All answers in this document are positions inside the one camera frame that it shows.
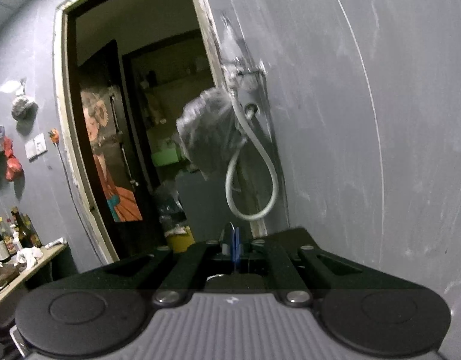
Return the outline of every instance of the doorway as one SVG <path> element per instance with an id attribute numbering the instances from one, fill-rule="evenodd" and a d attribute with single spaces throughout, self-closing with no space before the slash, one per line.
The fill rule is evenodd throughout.
<path id="1" fill-rule="evenodd" d="M 199 30 L 184 32 L 122 56 L 129 103 L 142 139 L 149 173 L 157 188 L 179 173 L 195 170 L 174 137 L 184 106 L 213 87 L 214 81 Z"/>
<path id="2" fill-rule="evenodd" d="M 175 249 L 155 196 L 167 182 L 175 191 L 176 176 L 196 170 L 172 141 L 175 121 L 214 86 L 193 0 L 88 0 L 66 17 L 68 114 L 90 211 L 119 258 L 158 245 Z M 179 228 L 186 233 L 175 234 L 190 235 L 188 246 L 190 228 Z"/>

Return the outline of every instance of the table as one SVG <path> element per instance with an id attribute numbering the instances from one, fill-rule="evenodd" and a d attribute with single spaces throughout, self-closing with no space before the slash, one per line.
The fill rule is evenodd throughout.
<path id="1" fill-rule="evenodd" d="M 45 266 L 47 263 L 50 262 L 54 257 L 62 253 L 62 251 L 67 247 L 67 245 L 56 245 L 51 247 L 50 249 L 46 249 L 45 247 L 41 247 L 40 250 L 43 253 L 42 258 L 37 260 L 37 265 L 33 266 L 32 269 L 28 271 L 23 271 L 20 275 L 18 275 L 13 281 L 10 282 L 8 286 L 3 288 L 0 292 L 0 304 L 8 297 L 19 285 L 25 283 L 28 279 L 34 276 L 40 268 Z"/>

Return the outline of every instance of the shower hose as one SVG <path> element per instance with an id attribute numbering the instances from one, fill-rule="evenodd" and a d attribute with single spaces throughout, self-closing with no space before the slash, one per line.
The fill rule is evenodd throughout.
<path id="1" fill-rule="evenodd" d="M 272 179 L 272 195 L 270 196 L 270 199 L 267 205 L 260 212 L 257 212 L 256 214 L 243 214 L 238 210 L 238 208 L 236 207 L 234 203 L 234 197 L 232 195 L 232 182 L 234 180 L 234 174 L 235 174 L 235 168 L 237 166 L 238 156 L 240 155 L 241 149 L 242 149 L 242 147 L 240 147 L 239 149 L 236 150 L 236 152 L 232 156 L 229 162 L 229 167 L 227 168 L 227 174 L 226 174 L 227 204 L 229 205 L 229 208 L 232 214 L 234 214 L 237 218 L 241 218 L 246 221 L 257 221 L 259 219 L 264 218 L 270 212 L 270 210 L 272 210 L 272 208 L 275 205 L 275 202 L 277 201 L 277 196 L 279 193 L 279 182 L 277 178 L 277 172 L 275 171 L 275 167 L 274 167 L 274 164 L 272 163 L 272 160 L 270 159 L 269 155 L 265 151 L 264 147 L 258 140 L 257 136 L 255 135 L 255 133 L 253 132 L 252 128 L 250 127 L 247 121 L 247 117 L 245 115 L 243 107 L 238 101 L 236 90 L 230 90 L 230 98 L 232 100 L 232 107 L 234 108 L 234 112 L 235 112 L 238 122 L 242 126 L 242 129 L 246 133 L 247 137 L 253 143 L 253 145 L 259 152 L 260 156 L 262 157 L 263 161 L 267 165 L 267 168 L 269 169 L 270 177 Z"/>

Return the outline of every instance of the plastic bag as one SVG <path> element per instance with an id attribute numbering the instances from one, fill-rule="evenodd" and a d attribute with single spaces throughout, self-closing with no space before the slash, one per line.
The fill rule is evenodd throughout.
<path id="1" fill-rule="evenodd" d="M 164 232 L 174 231 L 186 226 L 186 216 L 181 202 L 178 200 L 177 186 L 174 180 L 164 181 L 154 192 L 159 211 L 159 222 Z"/>
<path id="2" fill-rule="evenodd" d="M 12 117 L 19 121 L 26 117 L 27 111 L 34 106 L 34 99 L 25 94 L 25 83 L 27 79 L 21 79 L 21 85 L 15 91 L 16 98 L 12 102 Z"/>
<path id="3" fill-rule="evenodd" d="M 237 125 L 229 94 L 208 89 L 177 119 L 182 152 L 204 176 L 225 174 L 232 155 L 245 143 Z"/>
<path id="4" fill-rule="evenodd" d="M 242 40 L 241 46 L 239 45 L 230 20 L 225 15 L 222 15 L 222 21 L 224 22 L 224 34 L 220 44 L 220 53 L 224 76 L 234 76 L 234 84 L 244 91 L 255 91 L 259 87 L 258 75 L 254 73 L 235 75 L 237 68 L 242 68 L 244 71 L 255 70 L 245 43 Z"/>
<path id="5" fill-rule="evenodd" d="M 14 181 L 23 172 L 22 165 L 20 161 L 15 158 L 12 139 L 4 137 L 3 147 L 5 156 L 7 157 L 7 171 L 5 173 L 5 178 L 8 181 Z"/>

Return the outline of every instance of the gray platform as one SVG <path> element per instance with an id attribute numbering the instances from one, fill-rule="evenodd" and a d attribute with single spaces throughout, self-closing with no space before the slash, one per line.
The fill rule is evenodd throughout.
<path id="1" fill-rule="evenodd" d="M 32 354 L 29 360 L 50 358 Z M 159 310 L 131 344 L 101 360 L 374 360 L 330 338 L 306 309 L 272 294 L 195 294 Z M 442 360 L 436 352 L 412 358 Z"/>

